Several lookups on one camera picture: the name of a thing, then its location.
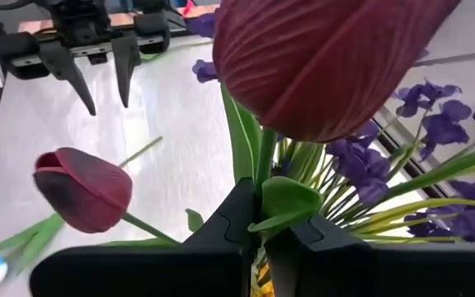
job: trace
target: tulip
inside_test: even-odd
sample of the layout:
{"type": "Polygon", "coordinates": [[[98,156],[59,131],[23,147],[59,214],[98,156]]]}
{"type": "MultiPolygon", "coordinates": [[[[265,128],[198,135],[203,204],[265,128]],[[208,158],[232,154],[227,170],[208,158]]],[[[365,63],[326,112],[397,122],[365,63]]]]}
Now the tulip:
{"type": "Polygon", "coordinates": [[[286,137],[354,133],[459,0],[223,0],[214,65],[233,98],[286,137]]]}
{"type": "Polygon", "coordinates": [[[84,233],[116,225],[131,200],[132,182],[122,169],[75,148],[41,155],[34,180],[54,210],[84,233]]]}

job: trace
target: flower stem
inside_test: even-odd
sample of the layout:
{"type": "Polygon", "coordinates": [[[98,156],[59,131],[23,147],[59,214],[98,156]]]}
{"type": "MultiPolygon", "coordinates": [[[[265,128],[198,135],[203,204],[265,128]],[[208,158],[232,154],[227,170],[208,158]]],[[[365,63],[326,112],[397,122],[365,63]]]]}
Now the flower stem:
{"type": "Polygon", "coordinates": [[[153,236],[155,236],[156,238],[160,238],[160,239],[163,239],[163,240],[166,240],[168,241],[169,243],[171,243],[172,245],[179,245],[181,243],[177,242],[175,239],[167,236],[166,234],[162,233],[161,231],[155,229],[154,227],[144,223],[142,220],[136,218],[135,216],[133,216],[132,214],[130,214],[129,212],[126,212],[124,214],[124,217],[122,218],[124,221],[134,225],[134,226],[137,226],[139,228],[141,228],[142,230],[152,234],[153,236]]]}
{"type": "Polygon", "coordinates": [[[255,193],[261,196],[261,185],[270,177],[270,168],[272,167],[272,157],[276,147],[277,133],[267,127],[263,127],[261,132],[260,158],[257,162],[255,193]]]}
{"type": "Polygon", "coordinates": [[[158,144],[159,141],[161,141],[161,140],[162,140],[162,136],[159,136],[156,139],[154,139],[152,142],[150,142],[149,144],[146,144],[146,146],[141,148],[137,153],[134,153],[133,155],[131,155],[131,157],[129,157],[125,161],[123,161],[119,165],[119,167],[124,168],[126,165],[128,165],[129,162],[131,162],[131,161],[135,160],[136,158],[138,158],[141,154],[145,153],[147,150],[149,150],[155,144],[158,144]]]}

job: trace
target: tulip petal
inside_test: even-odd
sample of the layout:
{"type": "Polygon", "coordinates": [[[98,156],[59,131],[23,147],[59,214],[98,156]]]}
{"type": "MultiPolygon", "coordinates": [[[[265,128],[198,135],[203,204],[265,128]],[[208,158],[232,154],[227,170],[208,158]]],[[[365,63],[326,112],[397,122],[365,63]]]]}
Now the tulip petal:
{"type": "Polygon", "coordinates": [[[67,174],[36,172],[34,180],[53,209],[81,232],[105,232],[117,224],[125,212],[98,199],[67,174]]]}
{"type": "Polygon", "coordinates": [[[291,139],[356,131],[459,0],[222,1],[214,63],[233,97],[291,139]]]}
{"type": "Polygon", "coordinates": [[[122,169],[75,148],[59,148],[55,153],[67,174],[85,189],[111,206],[127,210],[132,181],[122,169]]]}

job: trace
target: green stem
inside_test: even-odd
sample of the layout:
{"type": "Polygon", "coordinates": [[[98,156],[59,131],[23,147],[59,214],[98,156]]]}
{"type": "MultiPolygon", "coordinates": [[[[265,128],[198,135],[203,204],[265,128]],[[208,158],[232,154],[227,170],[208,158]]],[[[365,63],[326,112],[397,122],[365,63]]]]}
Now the green stem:
{"type": "Polygon", "coordinates": [[[410,158],[412,157],[413,153],[415,153],[417,149],[417,145],[419,144],[419,137],[421,137],[422,121],[425,120],[426,116],[428,115],[428,112],[430,112],[430,108],[427,109],[422,116],[421,123],[419,124],[419,127],[417,128],[416,137],[413,140],[412,146],[409,149],[407,149],[404,157],[402,157],[399,163],[395,165],[392,171],[386,176],[387,181],[390,181],[399,171],[401,171],[401,169],[410,161],[410,158]]]}
{"type": "Polygon", "coordinates": [[[255,193],[261,196],[261,185],[270,177],[272,157],[276,147],[277,133],[267,127],[263,127],[261,132],[260,158],[257,162],[255,193]]]}
{"type": "Polygon", "coordinates": [[[396,115],[392,120],[390,120],[385,126],[384,128],[382,128],[379,133],[377,134],[377,137],[379,137],[380,135],[382,135],[384,132],[386,132],[386,129],[391,127],[392,125],[395,124],[395,122],[399,119],[399,115],[396,115]]]}
{"type": "Polygon", "coordinates": [[[154,146],[155,144],[158,144],[159,141],[162,140],[162,136],[159,136],[157,137],[156,139],[154,139],[152,142],[150,142],[149,144],[146,144],[146,146],[144,146],[143,148],[141,148],[137,153],[134,153],[133,155],[131,155],[131,157],[127,158],[125,161],[123,161],[119,167],[120,168],[123,168],[125,167],[126,165],[128,165],[129,162],[135,160],[136,158],[138,158],[141,154],[143,154],[144,152],[146,152],[147,150],[149,150],[152,146],[154,146]]]}
{"type": "Polygon", "coordinates": [[[293,159],[294,151],[296,150],[296,144],[298,144],[298,141],[290,140],[290,144],[287,147],[287,151],[285,152],[285,158],[289,160],[289,162],[293,159]]]}
{"type": "Polygon", "coordinates": [[[126,212],[122,219],[124,221],[126,221],[126,222],[128,222],[128,223],[130,223],[134,226],[137,226],[137,227],[141,228],[142,230],[152,234],[156,238],[160,238],[162,240],[168,241],[171,245],[180,245],[181,244],[178,241],[176,241],[175,239],[173,239],[173,238],[167,236],[166,234],[162,233],[161,231],[155,229],[154,227],[144,223],[142,220],[136,218],[135,216],[133,216],[129,212],[126,212]]]}

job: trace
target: tulip bud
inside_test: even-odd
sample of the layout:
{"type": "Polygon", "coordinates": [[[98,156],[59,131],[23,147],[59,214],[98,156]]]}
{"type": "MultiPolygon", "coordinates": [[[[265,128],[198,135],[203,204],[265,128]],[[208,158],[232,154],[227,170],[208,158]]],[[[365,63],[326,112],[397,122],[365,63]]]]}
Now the tulip bud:
{"type": "Polygon", "coordinates": [[[223,0],[214,64],[261,124],[342,139],[389,98],[459,0],[223,0]]]}
{"type": "Polygon", "coordinates": [[[34,180],[54,210],[84,233],[116,225],[131,199],[132,182],[122,169],[75,148],[41,155],[34,180]]]}

